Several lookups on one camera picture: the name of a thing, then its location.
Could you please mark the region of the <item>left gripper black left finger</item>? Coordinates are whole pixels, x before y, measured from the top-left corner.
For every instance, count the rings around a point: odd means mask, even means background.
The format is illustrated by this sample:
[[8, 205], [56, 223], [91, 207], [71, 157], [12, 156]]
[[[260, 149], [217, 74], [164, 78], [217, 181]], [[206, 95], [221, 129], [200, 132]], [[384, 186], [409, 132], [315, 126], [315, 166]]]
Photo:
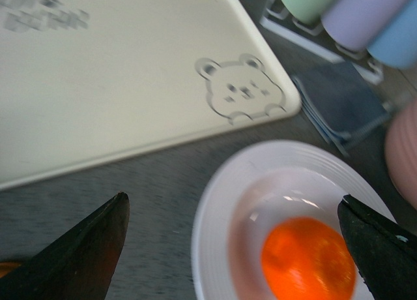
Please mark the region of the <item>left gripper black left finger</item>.
[[105, 299], [128, 229], [118, 193], [30, 260], [1, 278], [2, 299]]

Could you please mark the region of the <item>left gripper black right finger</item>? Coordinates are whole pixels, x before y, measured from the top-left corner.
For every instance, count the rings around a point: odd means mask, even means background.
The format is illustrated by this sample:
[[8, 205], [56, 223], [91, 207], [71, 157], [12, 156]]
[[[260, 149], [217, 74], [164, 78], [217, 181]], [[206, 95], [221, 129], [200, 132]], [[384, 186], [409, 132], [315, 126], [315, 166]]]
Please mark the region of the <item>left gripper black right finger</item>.
[[416, 236], [350, 194], [338, 219], [360, 276], [374, 299], [416, 299]]

